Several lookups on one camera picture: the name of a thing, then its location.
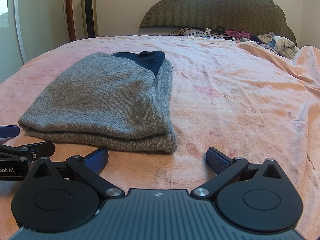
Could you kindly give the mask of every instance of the tower fan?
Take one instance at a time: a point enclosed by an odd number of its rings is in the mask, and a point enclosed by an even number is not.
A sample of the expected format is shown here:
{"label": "tower fan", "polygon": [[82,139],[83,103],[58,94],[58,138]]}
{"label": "tower fan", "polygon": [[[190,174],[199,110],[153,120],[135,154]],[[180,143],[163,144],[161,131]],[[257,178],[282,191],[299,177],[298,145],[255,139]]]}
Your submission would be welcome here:
{"label": "tower fan", "polygon": [[81,0],[81,7],[85,38],[99,37],[96,0]]}

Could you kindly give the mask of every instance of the pink bedsheet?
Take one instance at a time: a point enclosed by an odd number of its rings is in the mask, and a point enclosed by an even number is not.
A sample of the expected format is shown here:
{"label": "pink bedsheet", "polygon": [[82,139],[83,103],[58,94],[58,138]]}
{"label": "pink bedsheet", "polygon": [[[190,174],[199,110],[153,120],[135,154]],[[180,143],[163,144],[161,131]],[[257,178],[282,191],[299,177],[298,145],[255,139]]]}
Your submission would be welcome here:
{"label": "pink bedsheet", "polygon": [[[0,125],[18,118],[60,73],[94,52],[161,50],[173,63],[171,118],[179,135],[172,155],[110,150],[101,176],[123,188],[187,188],[214,173],[205,164],[213,146],[251,163],[274,157],[300,193],[297,230],[320,236],[320,50],[302,48],[290,61],[253,42],[182,36],[103,37],[75,41],[25,64],[0,84]],[[20,135],[18,146],[40,139]],[[56,144],[53,161],[86,155],[95,147]],[[19,182],[0,181],[0,239],[17,229],[10,203]]]}

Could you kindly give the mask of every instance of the silver bolt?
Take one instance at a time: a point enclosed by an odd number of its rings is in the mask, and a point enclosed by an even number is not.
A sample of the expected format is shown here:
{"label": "silver bolt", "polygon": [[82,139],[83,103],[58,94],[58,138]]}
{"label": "silver bolt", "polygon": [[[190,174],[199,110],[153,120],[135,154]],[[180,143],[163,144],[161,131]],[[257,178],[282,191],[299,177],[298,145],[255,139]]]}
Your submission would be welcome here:
{"label": "silver bolt", "polygon": [[193,193],[197,196],[201,196],[201,197],[204,197],[204,196],[207,196],[209,194],[209,190],[207,190],[206,188],[196,188]]}
{"label": "silver bolt", "polygon": [[110,188],[106,191],[106,194],[110,197],[116,197],[119,196],[122,193],[122,190],[119,188]]}

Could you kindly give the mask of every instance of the gray sweater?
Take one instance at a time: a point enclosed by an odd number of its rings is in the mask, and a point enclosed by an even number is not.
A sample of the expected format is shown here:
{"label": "gray sweater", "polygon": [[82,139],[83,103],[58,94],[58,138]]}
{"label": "gray sweater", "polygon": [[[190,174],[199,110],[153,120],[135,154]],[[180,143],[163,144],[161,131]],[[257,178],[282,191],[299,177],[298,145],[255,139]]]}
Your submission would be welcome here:
{"label": "gray sweater", "polygon": [[155,77],[129,59],[95,53],[58,76],[19,125],[45,140],[171,153],[177,149],[171,85],[168,60]]}

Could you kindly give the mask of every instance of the logo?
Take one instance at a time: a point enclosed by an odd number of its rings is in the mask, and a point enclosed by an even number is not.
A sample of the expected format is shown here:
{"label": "logo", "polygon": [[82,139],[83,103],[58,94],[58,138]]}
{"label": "logo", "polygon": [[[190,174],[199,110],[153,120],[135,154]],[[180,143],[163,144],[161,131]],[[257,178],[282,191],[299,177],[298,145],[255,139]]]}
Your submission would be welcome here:
{"label": "logo", "polygon": [[154,193],[154,195],[156,196],[156,197],[162,197],[163,196],[163,194],[161,193],[161,192],[157,192],[157,193]]}
{"label": "logo", "polygon": [[14,173],[13,168],[9,168],[9,169],[7,169],[7,168],[1,169],[0,168],[0,172],[5,172],[5,173],[12,172],[12,173]]}

